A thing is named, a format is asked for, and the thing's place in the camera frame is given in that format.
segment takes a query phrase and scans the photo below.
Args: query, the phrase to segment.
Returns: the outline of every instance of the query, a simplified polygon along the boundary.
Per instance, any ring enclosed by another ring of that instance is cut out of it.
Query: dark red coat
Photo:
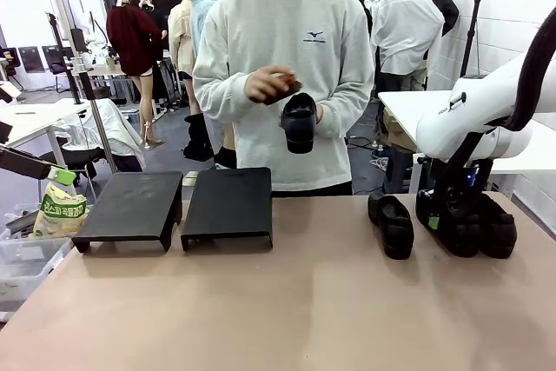
[[[122,71],[140,76],[162,60],[162,32],[143,10],[126,4],[108,12],[108,39],[120,56]]]

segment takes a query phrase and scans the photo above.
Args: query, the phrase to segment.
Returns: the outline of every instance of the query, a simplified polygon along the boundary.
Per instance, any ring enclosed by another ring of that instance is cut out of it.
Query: plastic bag
[[[68,195],[52,183],[46,188],[43,204],[30,238],[60,238],[75,235],[89,214],[83,195]]]

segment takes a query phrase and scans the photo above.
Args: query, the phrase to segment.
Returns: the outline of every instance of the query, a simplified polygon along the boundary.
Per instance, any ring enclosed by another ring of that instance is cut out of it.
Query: brown table surface
[[[275,201],[272,251],[73,250],[0,332],[0,370],[552,371],[556,243],[496,200],[519,231],[506,261],[448,255],[415,218],[411,258],[389,260],[364,196]]]

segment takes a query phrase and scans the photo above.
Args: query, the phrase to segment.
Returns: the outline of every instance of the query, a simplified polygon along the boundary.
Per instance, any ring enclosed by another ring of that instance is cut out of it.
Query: floor
[[[22,96],[25,103],[54,103],[62,97],[69,97],[69,93],[58,94],[56,92],[40,92],[27,93]],[[349,135],[360,138],[373,139],[374,115],[376,105],[370,104],[367,111],[359,122],[351,129]],[[181,171],[187,174],[189,171],[200,171],[209,169],[213,163],[212,160],[207,162],[195,162],[183,158],[182,149],[188,142],[187,124],[183,121],[184,117],[189,114],[189,109],[179,109],[175,112],[169,112],[155,124],[157,136],[165,143],[154,148],[145,154],[148,171]],[[365,139],[354,139],[355,142],[361,141],[366,144]],[[31,142],[24,144],[22,150],[28,151],[36,156],[51,151],[50,144],[46,136],[41,136]],[[384,172],[372,166],[371,151],[369,149],[353,148],[349,151],[352,174],[354,180],[354,192],[358,195],[365,195],[379,188],[382,185]],[[109,180],[110,170],[106,162],[96,164],[97,177],[93,181],[95,192],[100,194],[104,185]],[[0,169],[0,184],[2,184],[2,193],[0,193],[0,233],[5,223],[4,215],[14,213],[16,206],[23,209],[30,209],[38,203],[38,182],[28,177],[23,177]],[[92,194],[87,190],[87,184],[83,181],[82,185],[77,188],[77,192],[85,194],[90,202],[92,202]],[[183,188],[183,198],[187,199],[191,196],[192,188]]]

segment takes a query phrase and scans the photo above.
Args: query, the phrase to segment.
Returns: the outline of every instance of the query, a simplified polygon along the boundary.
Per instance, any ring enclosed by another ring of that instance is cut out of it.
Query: clear plastic container
[[[70,252],[70,239],[0,239],[0,312],[15,312]]]

